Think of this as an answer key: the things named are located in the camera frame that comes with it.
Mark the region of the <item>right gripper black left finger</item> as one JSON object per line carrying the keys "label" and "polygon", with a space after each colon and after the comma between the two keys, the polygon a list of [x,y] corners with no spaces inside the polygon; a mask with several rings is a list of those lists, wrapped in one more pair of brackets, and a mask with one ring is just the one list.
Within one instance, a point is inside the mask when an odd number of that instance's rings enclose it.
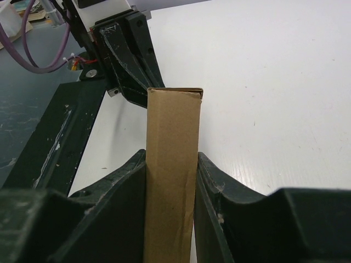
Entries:
{"label": "right gripper black left finger", "polygon": [[142,262],[145,150],[70,197],[1,191],[1,262]]}

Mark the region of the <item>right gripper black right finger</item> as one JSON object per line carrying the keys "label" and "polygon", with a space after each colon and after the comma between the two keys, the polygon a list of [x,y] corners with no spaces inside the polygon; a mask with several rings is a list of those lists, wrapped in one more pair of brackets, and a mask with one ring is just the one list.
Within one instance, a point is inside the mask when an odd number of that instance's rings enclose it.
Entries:
{"label": "right gripper black right finger", "polygon": [[194,228],[198,262],[350,262],[350,191],[265,196],[199,153]]}

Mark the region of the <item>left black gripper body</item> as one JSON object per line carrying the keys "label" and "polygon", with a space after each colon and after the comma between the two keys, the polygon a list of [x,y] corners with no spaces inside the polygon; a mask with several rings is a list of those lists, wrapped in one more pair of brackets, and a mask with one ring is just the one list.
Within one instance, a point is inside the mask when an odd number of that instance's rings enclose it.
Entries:
{"label": "left black gripper body", "polygon": [[85,49],[81,80],[105,79],[107,90],[120,90],[125,77],[110,48],[128,46],[126,17],[132,8],[127,1],[63,1],[71,33]]}

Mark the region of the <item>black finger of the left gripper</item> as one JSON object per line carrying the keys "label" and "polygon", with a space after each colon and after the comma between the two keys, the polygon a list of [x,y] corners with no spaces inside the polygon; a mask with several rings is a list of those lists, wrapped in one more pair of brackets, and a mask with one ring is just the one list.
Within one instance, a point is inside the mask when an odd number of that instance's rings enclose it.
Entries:
{"label": "black finger of the left gripper", "polygon": [[111,59],[118,89],[124,98],[140,107],[147,108],[147,84],[136,56],[132,53],[119,24],[112,24],[99,30]]}
{"label": "black finger of the left gripper", "polygon": [[134,12],[125,17],[125,22],[130,34],[132,53],[149,81],[147,88],[164,88],[165,84],[157,63],[146,16],[141,12]]}

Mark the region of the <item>brown cardboard box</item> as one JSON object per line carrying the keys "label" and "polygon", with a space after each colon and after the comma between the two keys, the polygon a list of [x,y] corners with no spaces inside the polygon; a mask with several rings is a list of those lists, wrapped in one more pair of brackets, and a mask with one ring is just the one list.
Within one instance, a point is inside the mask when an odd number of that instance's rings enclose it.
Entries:
{"label": "brown cardboard box", "polygon": [[144,262],[189,262],[201,88],[149,88]]}

